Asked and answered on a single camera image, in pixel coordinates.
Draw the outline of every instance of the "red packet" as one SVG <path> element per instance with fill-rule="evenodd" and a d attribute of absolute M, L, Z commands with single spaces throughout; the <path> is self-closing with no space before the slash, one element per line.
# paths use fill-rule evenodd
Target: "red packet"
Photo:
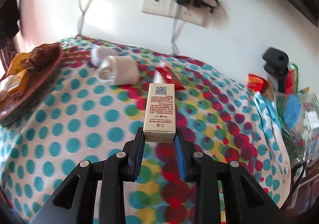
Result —
<path fill-rule="evenodd" d="M 267 81 L 260 76 L 248 74 L 247 87 L 255 92 L 262 92 L 267 86 Z"/>
<path fill-rule="evenodd" d="M 175 84 L 175 91 L 184 89 L 184 86 L 181 84 L 176 74 L 169 66 L 166 65 L 164 67 L 156 67 L 155 70 L 161 74 L 167 84 Z"/>

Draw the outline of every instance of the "silver screw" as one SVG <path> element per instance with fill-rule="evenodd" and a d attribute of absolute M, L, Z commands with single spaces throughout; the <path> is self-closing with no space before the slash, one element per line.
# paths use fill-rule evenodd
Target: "silver screw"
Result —
<path fill-rule="evenodd" d="M 89 164 L 90 164 L 90 163 L 89 163 L 89 161 L 87 161 L 87 160 L 83 160 L 83 161 L 80 162 L 80 166 L 81 166 L 81 167 L 87 167 Z"/>
<path fill-rule="evenodd" d="M 116 156 L 117 156 L 118 158 L 122 158 L 122 157 L 125 157 L 126 154 L 125 154 L 125 152 L 120 151 L 120 152 L 117 152 Z"/>
<path fill-rule="evenodd" d="M 235 160 L 230 161 L 229 164 L 230 164 L 232 167 L 238 167 L 238 166 L 239 166 L 239 163 L 238 163 L 237 161 L 235 161 Z"/>
<path fill-rule="evenodd" d="M 200 152 L 200 151 L 196 151 L 196 152 L 194 153 L 194 157 L 201 158 L 202 156 L 203 156 L 203 154 L 202 154 L 202 152 Z"/>

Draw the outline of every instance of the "colorful tablecloth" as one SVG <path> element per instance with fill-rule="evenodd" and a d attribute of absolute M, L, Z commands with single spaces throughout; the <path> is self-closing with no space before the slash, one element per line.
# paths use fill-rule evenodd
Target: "colorful tablecloth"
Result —
<path fill-rule="evenodd" d="M 276 116 L 259 93 L 191 58 L 81 36 L 60 43 L 64 67 L 53 89 L 16 123 L 0 127 L 1 186 L 26 221 L 81 160 L 105 160 L 135 137 L 161 60 L 185 86 L 176 92 L 176 124 L 185 139 L 215 160 L 238 160 L 279 207 L 283 204 L 290 188 L 289 158 Z M 138 61 L 140 83 L 100 83 L 88 63 L 95 45 Z M 124 190 L 128 224 L 192 223 L 195 186 L 180 180 L 172 144 L 147 143 L 138 181 L 125 183 Z M 220 199 L 225 221 L 222 192 Z"/>

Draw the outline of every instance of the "wooden tray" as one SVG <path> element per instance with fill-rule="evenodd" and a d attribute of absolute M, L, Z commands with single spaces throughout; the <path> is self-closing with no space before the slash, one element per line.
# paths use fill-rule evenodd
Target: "wooden tray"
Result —
<path fill-rule="evenodd" d="M 57 59 L 47 68 L 31 71 L 26 92 L 23 96 L 12 99 L 9 95 L 0 103 L 0 124 L 6 126 L 14 123 L 17 119 L 26 114 L 52 87 L 60 74 L 64 51 L 59 44 Z"/>

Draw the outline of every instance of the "yellow object on tray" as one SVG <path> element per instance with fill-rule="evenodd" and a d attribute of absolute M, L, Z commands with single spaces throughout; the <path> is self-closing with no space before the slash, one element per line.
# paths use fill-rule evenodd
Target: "yellow object on tray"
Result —
<path fill-rule="evenodd" d="M 7 76 L 16 75 L 17 73 L 23 71 L 25 68 L 22 66 L 23 63 L 29 59 L 31 53 L 19 53 L 11 60 L 10 66 L 7 71 Z"/>
<path fill-rule="evenodd" d="M 18 98 L 24 94 L 28 81 L 29 81 L 29 72 L 28 69 L 17 73 L 14 80 L 9 88 L 9 94 L 12 99 Z"/>

